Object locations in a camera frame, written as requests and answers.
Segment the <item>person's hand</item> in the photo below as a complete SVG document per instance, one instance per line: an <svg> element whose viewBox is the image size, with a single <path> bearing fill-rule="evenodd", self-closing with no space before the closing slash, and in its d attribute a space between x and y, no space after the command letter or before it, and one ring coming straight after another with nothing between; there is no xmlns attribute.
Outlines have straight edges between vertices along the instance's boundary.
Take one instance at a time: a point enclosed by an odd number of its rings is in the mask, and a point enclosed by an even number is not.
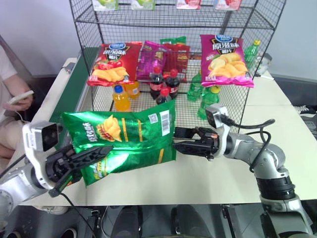
<svg viewBox="0 0 317 238"><path fill-rule="evenodd" d="M19 95L4 103L2 107L8 111L25 111L30 108L32 101L33 95L28 95L27 97Z"/></svg>

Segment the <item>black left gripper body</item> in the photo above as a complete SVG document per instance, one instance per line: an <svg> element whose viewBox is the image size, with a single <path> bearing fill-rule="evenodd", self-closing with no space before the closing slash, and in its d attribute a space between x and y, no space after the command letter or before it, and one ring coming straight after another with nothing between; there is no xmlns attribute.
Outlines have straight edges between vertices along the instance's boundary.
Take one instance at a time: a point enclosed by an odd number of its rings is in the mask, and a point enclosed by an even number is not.
<svg viewBox="0 0 317 238"><path fill-rule="evenodd" d="M53 190L64 190L72 181L74 175L70 161L74 153L72 146L66 146L47 157L46 173L55 183Z"/></svg>

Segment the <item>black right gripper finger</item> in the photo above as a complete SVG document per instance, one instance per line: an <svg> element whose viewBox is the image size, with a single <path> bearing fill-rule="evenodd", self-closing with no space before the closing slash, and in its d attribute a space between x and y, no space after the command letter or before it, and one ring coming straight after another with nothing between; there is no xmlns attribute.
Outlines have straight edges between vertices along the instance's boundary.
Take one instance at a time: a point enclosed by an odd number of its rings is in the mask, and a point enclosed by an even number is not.
<svg viewBox="0 0 317 238"><path fill-rule="evenodd" d="M181 141L174 143L173 147L176 151L185 155L198 156L197 144L194 141Z"/></svg>
<svg viewBox="0 0 317 238"><path fill-rule="evenodd" d="M192 139L198 133L196 128L176 127L174 137L179 139Z"/></svg>

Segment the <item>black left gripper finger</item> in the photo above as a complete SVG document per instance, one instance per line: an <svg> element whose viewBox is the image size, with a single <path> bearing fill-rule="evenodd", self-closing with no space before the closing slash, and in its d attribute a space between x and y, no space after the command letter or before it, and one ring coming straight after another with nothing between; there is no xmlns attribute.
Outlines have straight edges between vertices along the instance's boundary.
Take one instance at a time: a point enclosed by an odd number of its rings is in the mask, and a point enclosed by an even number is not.
<svg viewBox="0 0 317 238"><path fill-rule="evenodd" d="M72 170L80 170L104 159L112 150L113 146L93 147L71 155L67 162Z"/></svg>
<svg viewBox="0 0 317 238"><path fill-rule="evenodd" d="M59 192L62 192L67 186L70 186L74 183L77 183L82 177L81 172L76 172L75 174L70 175L65 182L60 186Z"/></svg>

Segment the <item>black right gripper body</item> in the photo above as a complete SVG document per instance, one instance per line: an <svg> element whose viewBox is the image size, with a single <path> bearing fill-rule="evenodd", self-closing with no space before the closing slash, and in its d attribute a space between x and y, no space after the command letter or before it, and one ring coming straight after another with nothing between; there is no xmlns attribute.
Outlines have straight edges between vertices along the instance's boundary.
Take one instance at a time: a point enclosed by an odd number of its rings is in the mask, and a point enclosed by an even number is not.
<svg viewBox="0 0 317 238"><path fill-rule="evenodd" d="M219 150L219 135L211 128L197 127L198 156L205 157L208 161L214 159L214 154Z"/></svg>

